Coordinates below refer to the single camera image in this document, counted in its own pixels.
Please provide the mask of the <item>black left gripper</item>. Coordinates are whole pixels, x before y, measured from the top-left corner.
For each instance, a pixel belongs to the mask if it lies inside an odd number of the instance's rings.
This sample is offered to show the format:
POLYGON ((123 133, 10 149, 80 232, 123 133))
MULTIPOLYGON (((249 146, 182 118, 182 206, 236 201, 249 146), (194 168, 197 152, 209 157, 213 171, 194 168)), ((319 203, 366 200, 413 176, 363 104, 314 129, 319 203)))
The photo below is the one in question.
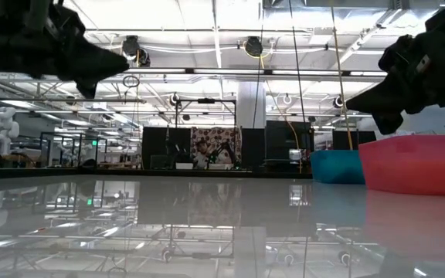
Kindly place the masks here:
POLYGON ((0 72, 58 74, 94 99, 97 82, 129 69, 125 57, 89 43, 78 14, 62 5, 0 5, 0 72))

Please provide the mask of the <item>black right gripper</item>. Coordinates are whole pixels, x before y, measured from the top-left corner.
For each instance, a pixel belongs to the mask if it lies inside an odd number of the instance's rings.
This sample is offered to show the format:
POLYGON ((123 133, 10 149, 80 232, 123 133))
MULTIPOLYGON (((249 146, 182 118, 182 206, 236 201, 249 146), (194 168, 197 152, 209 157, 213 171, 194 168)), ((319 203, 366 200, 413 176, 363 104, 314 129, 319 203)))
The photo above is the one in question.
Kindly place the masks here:
POLYGON ((401 112, 437 104, 445 107, 445 8, 425 21, 425 32, 401 36, 379 60, 386 78, 345 102, 349 110, 372 114, 380 134, 395 133, 401 112))

